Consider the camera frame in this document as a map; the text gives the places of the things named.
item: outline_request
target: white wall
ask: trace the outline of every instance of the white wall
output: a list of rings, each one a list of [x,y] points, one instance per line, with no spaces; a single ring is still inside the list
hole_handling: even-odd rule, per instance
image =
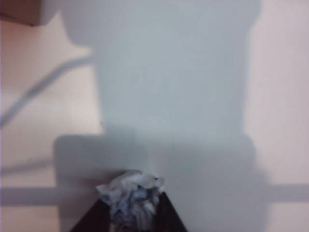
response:
[[[165,177],[189,231],[308,231],[309,2],[49,2],[43,21],[1,22],[4,231],[68,231],[125,169]]]

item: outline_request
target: crumpled paper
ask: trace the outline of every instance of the crumpled paper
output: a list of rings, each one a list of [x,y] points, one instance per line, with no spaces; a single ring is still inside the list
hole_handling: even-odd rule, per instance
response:
[[[163,183],[163,178],[129,171],[96,189],[100,199],[110,207],[117,232],[151,231]]]

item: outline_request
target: wall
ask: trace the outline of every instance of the wall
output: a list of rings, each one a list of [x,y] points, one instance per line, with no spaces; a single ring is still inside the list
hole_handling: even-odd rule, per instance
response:
[[[93,186],[141,169],[189,231],[307,231],[308,13],[67,0],[1,22],[2,229],[68,231]]]

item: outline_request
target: dark triangular object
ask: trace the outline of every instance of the dark triangular object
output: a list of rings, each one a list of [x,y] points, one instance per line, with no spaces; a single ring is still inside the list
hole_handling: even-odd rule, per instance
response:
[[[109,227],[109,207],[101,200],[97,200],[71,232],[108,232]],[[166,193],[160,195],[154,232],[187,232]]]

